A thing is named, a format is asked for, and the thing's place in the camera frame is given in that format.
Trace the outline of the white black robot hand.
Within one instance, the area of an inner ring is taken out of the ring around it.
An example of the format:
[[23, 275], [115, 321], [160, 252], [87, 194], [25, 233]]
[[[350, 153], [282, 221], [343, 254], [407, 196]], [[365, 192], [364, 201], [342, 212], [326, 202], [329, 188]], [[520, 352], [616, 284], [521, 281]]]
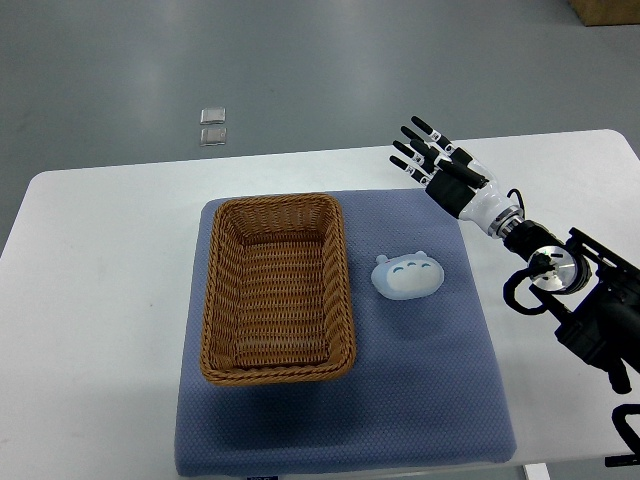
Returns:
[[520, 206], [500, 191], [486, 167], [422, 118], [412, 116], [411, 122], [423, 136], [402, 125], [407, 142], [394, 140], [392, 145], [414, 163], [395, 155], [389, 161], [426, 186], [426, 193], [445, 212], [474, 222], [486, 234], [503, 234], [509, 223], [520, 220]]

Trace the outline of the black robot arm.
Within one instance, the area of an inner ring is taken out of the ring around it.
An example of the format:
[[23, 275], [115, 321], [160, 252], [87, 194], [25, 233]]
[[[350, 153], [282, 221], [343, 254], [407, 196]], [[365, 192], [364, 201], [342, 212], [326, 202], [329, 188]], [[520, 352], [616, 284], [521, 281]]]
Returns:
[[503, 285], [507, 306], [525, 316], [553, 315], [557, 341], [604, 372], [616, 394], [630, 394], [628, 372], [639, 368], [638, 267], [577, 228], [559, 240], [527, 218], [518, 189], [503, 193], [468, 151], [421, 118], [411, 121], [390, 162], [450, 216], [474, 223], [525, 262]]

